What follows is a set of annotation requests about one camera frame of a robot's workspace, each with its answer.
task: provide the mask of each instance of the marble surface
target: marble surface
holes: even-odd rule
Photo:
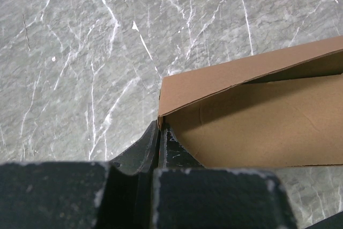
[[[163,76],[343,33],[343,0],[0,0],[0,161],[109,160]],[[300,228],[343,209],[343,168],[288,168]]]

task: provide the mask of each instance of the cardboard box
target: cardboard box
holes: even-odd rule
[[[207,167],[343,164],[343,36],[163,79],[159,127]]]

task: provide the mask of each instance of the gray marble tabletop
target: gray marble tabletop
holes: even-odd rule
[[[0,161],[108,160],[163,76],[343,33],[343,0],[0,0]],[[300,228],[343,210],[343,168],[277,170]]]

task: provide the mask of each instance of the brown cardboard box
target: brown cardboard box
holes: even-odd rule
[[[343,164],[343,36],[163,79],[159,126],[207,167]]]

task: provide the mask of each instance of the open box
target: open box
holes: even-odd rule
[[[206,167],[343,164],[343,36],[163,79],[159,127]]]

